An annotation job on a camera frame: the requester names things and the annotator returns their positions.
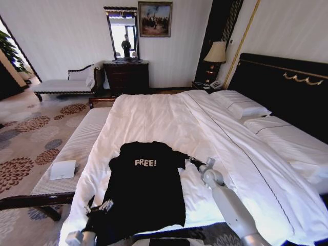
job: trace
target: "wooden bed frame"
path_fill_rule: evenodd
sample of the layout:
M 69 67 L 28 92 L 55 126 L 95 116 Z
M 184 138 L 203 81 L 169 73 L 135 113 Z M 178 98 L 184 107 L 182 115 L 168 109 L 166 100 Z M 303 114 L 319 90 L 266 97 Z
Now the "wooden bed frame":
M 328 64 L 242 53 L 228 89 L 328 143 Z

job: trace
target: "gold headboard trim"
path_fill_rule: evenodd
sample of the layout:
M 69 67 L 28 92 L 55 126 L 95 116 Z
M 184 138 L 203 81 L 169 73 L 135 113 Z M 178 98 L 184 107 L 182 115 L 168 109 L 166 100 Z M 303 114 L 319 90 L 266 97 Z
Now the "gold headboard trim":
M 295 75 L 292 76 L 292 77 L 288 77 L 288 76 L 287 76 L 287 73 L 284 73 L 283 76 L 284 76 L 286 79 L 293 79 L 293 80 L 295 80 L 296 82 L 306 82 L 309 86 L 318 86 L 318 85 L 320 85 L 320 84 L 323 82 L 323 80 L 320 80 L 319 82 L 311 82 L 309 77 L 304 78 L 304 79 L 299 79 L 299 78 L 297 77 L 297 74 L 295 74 Z
M 277 69 L 281 69 L 281 70 L 286 70 L 286 71 L 289 71 L 289 72 L 295 72 L 295 73 L 305 74 L 305 75 L 313 76 L 313 77 L 317 77 L 317 78 L 328 79 L 328 76 L 324 76 L 324 75 L 321 75 L 321 74 L 308 73 L 308 72 L 303 72 L 303 71 L 289 69 L 289 68 L 284 68 L 284 67 L 273 66 L 273 65 L 264 64 L 264 63 L 257 63 L 255 61 L 250 61 L 250 60 L 240 59 L 240 61 L 247 62 L 247 63 L 254 63 L 254 64 L 258 64 L 258 65 L 262 65 L 262 66 L 267 66 L 267 67 L 271 67 L 271 68 L 277 68 Z

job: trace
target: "telephone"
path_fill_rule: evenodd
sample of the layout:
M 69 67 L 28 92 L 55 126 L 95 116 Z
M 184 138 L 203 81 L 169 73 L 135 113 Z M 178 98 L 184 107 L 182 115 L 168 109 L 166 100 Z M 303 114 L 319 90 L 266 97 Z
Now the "telephone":
M 212 83 L 210 83 L 210 87 L 212 87 L 214 90 L 218 90 L 223 86 L 223 83 L 219 80 L 216 80 Z

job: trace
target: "picture frame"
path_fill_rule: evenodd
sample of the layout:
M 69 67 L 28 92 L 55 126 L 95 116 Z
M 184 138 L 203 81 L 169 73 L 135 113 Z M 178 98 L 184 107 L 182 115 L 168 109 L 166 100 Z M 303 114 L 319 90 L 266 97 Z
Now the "picture frame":
M 141 37 L 171 37 L 172 2 L 138 1 Z

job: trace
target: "lampshade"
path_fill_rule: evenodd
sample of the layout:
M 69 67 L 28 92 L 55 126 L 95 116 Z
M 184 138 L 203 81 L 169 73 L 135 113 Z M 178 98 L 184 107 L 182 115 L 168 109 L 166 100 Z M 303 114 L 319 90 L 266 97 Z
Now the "lampshade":
M 207 62 L 221 63 L 226 60 L 226 43 L 223 41 L 213 42 L 212 47 L 204 58 Z

